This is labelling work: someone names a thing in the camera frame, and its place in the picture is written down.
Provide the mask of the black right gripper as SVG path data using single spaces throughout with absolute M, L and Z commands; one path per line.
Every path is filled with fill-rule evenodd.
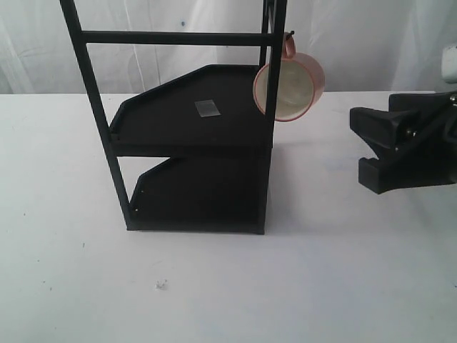
M 456 143 L 446 130 L 456 118 L 448 93 L 392 94 L 388 110 L 350 110 L 349 126 L 365 142 L 392 149 L 382 159 L 360 158 L 358 182 L 376 194 L 456 183 Z

